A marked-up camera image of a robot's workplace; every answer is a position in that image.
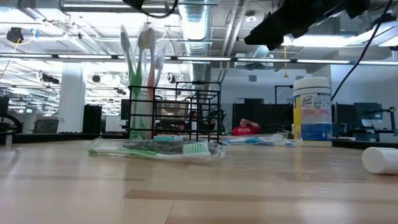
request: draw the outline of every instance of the ceiling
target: ceiling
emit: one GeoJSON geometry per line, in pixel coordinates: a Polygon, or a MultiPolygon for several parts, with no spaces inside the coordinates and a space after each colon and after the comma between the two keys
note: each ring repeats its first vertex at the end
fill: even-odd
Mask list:
{"type": "MultiPolygon", "coordinates": [[[[72,2],[72,3],[91,3],[89,0],[72,2]]],[[[119,4],[118,0],[96,0],[95,2],[103,2],[109,4],[119,4]]],[[[378,7],[383,4],[382,1],[374,4],[378,7]]],[[[230,19],[230,12],[233,7],[232,0],[218,0],[212,7],[210,41],[212,56],[220,56],[223,47],[224,37],[227,32],[227,25],[230,19]]],[[[246,22],[244,19],[238,32],[236,43],[233,45],[232,55],[248,54],[257,49],[258,46],[248,46],[243,42],[243,38],[247,36],[251,29],[256,27],[263,19],[264,15],[274,12],[279,2],[271,1],[250,1],[246,12],[252,11],[256,17],[254,22],[246,22]]],[[[99,12],[98,8],[91,8],[84,11],[61,11],[52,6],[48,8],[40,8],[38,10],[20,10],[14,7],[0,7],[0,51],[1,53],[21,53],[21,54],[111,54],[122,55],[123,51],[120,45],[119,33],[120,26],[123,24],[130,36],[131,45],[135,46],[136,37],[139,34],[141,25],[145,22],[151,22],[154,25],[157,36],[157,49],[165,47],[166,55],[184,55],[185,45],[179,43],[183,40],[183,32],[181,28],[181,17],[178,14],[172,14],[165,19],[153,19],[144,14],[125,12],[99,12]],[[11,27],[21,27],[25,41],[17,47],[15,44],[6,39],[6,34],[11,27]],[[34,37],[31,29],[37,31],[37,38],[34,37]]],[[[372,19],[373,14],[377,14],[379,8],[370,11],[369,14],[363,15],[361,18],[355,18],[347,22],[345,14],[342,13],[337,18],[332,18],[328,22],[320,24],[310,30],[311,34],[326,34],[335,30],[353,31],[357,35],[365,32],[369,28],[366,19],[372,19]]],[[[355,45],[350,48],[331,48],[331,47],[302,47],[302,46],[286,46],[269,52],[274,58],[327,58],[327,59],[343,59],[356,60],[363,49],[362,45],[355,45]]],[[[366,60],[383,60],[391,56],[388,47],[373,46],[369,48],[366,60]]],[[[62,63],[63,62],[40,62],[33,60],[0,60],[0,70],[4,75],[0,78],[0,86],[17,85],[17,86],[33,86],[33,88],[2,88],[3,95],[10,95],[11,105],[14,106],[32,106],[51,105],[51,110],[41,107],[40,113],[54,114],[57,112],[59,102],[59,88],[46,88],[48,83],[44,83],[38,77],[40,74],[47,74],[51,77],[59,79],[62,82],[62,63]]],[[[86,74],[88,75],[86,102],[91,104],[102,104],[106,114],[118,114],[120,108],[120,99],[127,98],[126,95],[117,94],[112,87],[126,88],[128,81],[124,75],[127,72],[127,65],[119,62],[84,62],[86,74]],[[92,81],[93,75],[101,76],[103,82],[95,83],[92,81]],[[108,90],[96,90],[96,88],[106,88],[108,90]]],[[[287,69],[297,71],[305,70],[304,73],[312,73],[318,70],[319,65],[297,65],[289,64],[287,69]]],[[[273,64],[274,70],[285,68],[284,64],[273,64]]],[[[160,79],[160,86],[174,86],[168,83],[165,76],[173,74],[178,80],[190,81],[189,64],[167,63],[163,67],[163,78],[160,79]]],[[[228,82],[236,83],[241,77],[239,72],[230,72],[234,74],[227,79],[228,82]]]]}

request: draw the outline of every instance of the plastic bag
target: plastic bag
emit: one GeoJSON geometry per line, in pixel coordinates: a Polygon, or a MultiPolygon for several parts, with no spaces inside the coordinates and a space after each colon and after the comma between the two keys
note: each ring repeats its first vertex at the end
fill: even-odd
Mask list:
{"type": "Polygon", "coordinates": [[[275,133],[275,134],[257,134],[251,136],[237,136],[229,140],[223,141],[225,145],[235,144],[252,144],[259,146],[288,146],[295,147],[298,144],[291,139],[288,139],[289,132],[275,133]]]}
{"type": "Polygon", "coordinates": [[[212,142],[95,139],[89,154],[121,154],[177,162],[221,162],[225,146],[212,142]]]}

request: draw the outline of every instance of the ceiling duct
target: ceiling duct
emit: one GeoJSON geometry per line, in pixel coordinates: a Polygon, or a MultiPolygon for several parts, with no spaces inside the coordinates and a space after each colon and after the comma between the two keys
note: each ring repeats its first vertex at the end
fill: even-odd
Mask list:
{"type": "MultiPolygon", "coordinates": [[[[208,42],[195,42],[195,40],[208,40],[210,28],[210,6],[199,4],[183,4],[178,6],[182,17],[182,32],[185,40],[193,40],[186,42],[185,48],[189,56],[207,56],[209,51],[208,42]]],[[[209,82],[211,74],[206,73],[208,64],[193,63],[190,65],[191,81],[209,82]]]]}
{"type": "MultiPolygon", "coordinates": [[[[248,54],[236,54],[237,57],[251,57],[251,58],[273,58],[273,55],[268,55],[269,50],[267,46],[261,45],[255,51],[248,54]]],[[[235,62],[235,68],[246,69],[248,71],[262,70],[262,69],[272,69],[274,67],[273,63],[269,62],[235,62]]]]}

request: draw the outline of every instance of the black cable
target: black cable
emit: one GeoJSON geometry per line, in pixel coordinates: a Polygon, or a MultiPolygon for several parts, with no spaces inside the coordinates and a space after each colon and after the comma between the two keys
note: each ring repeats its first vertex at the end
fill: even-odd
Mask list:
{"type": "Polygon", "coordinates": [[[349,77],[349,75],[352,74],[352,72],[354,71],[354,69],[359,65],[359,63],[361,62],[361,60],[362,60],[363,57],[365,56],[365,53],[366,53],[366,51],[368,50],[368,48],[369,48],[369,46],[370,46],[370,44],[371,44],[373,38],[376,36],[376,34],[377,34],[377,32],[378,32],[378,30],[379,30],[379,28],[380,28],[380,26],[381,26],[381,24],[382,24],[382,22],[383,22],[384,16],[387,14],[388,9],[390,8],[391,3],[392,3],[392,0],[389,0],[388,3],[387,3],[386,8],[384,9],[383,14],[382,14],[381,17],[380,17],[380,21],[379,21],[379,23],[377,24],[377,26],[376,26],[376,28],[375,28],[375,30],[374,30],[374,32],[373,32],[371,38],[369,39],[368,43],[366,44],[365,48],[363,49],[363,52],[362,52],[361,56],[359,57],[358,61],[356,61],[355,65],[352,67],[352,69],[347,73],[347,75],[346,75],[346,76],[344,77],[344,79],[341,81],[341,83],[338,85],[338,87],[337,87],[337,89],[336,89],[336,91],[335,91],[335,94],[333,94],[333,96],[331,97],[331,100],[332,100],[332,101],[333,101],[333,99],[336,97],[336,95],[337,95],[338,91],[340,90],[341,86],[343,85],[343,83],[346,81],[346,79],[349,77]]]}
{"type": "Polygon", "coordinates": [[[141,13],[144,13],[145,15],[147,15],[147,16],[149,16],[149,17],[153,17],[153,18],[156,18],[156,19],[163,19],[163,18],[166,18],[166,17],[168,17],[169,15],[171,15],[171,14],[176,10],[177,5],[178,5],[178,0],[174,0],[173,7],[171,8],[171,10],[168,11],[166,14],[164,14],[164,15],[162,15],[162,16],[152,15],[152,14],[150,14],[150,13],[148,13],[148,12],[142,10],[142,9],[139,9],[139,11],[140,11],[141,13]]]}

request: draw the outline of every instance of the black wire rack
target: black wire rack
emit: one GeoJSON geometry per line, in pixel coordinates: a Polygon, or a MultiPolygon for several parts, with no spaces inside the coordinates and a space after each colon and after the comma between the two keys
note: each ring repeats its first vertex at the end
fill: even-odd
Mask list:
{"type": "Polygon", "coordinates": [[[129,86],[130,100],[129,108],[130,113],[128,116],[128,128],[127,133],[131,134],[132,131],[146,133],[146,136],[150,137],[147,139],[153,139],[154,136],[159,134],[173,134],[176,136],[187,136],[189,141],[214,141],[220,142],[221,134],[221,83],[219,82],[175,82],[175,88],[166,87],[152,87],[152,86],[129,86]],[[195,85],[196,89],[184,88],[185,86],[195,85]],[[219,90],[206,90],[210,85],[217,85],[219,90]],[[134,90],[141,90],[141,94],[147,95],[152,92],[153,100],[142,100],[136,99],[134,90]],[[174,100],[163,100],[161,96],[157,96],[157,91],[174,92],[174,96],[168,96],[168,98],[174,98],[174,100]],[[179,97],[181,92],[189,92],[189,96],[181,100],[179,97]],[[150,114],[140,114],[131,111],[132,105],[136,103],[151,103],[152,112],[150,114]],[[180,105],[179,108],[173,108],[170,105],[180,105]],[[162,110],[179,110],[180,114],[163,114],[162,110]],[[188,115],[188,110],[196,111],[197,116],[191,117],[188,115]],[[132,117],[146,117],[150,118],[150,128],[132,128],[131,120],[132,117]],[[178,124],[175,127],[184,128],[157,128],[156,121],[174,121],[178,124]],[[187,123],[192,124],[196,122],[197,128],[192,130],[185,129],[187,123]],[[214,124],[215,128],[211,129],[209,123],[214,124]]]}

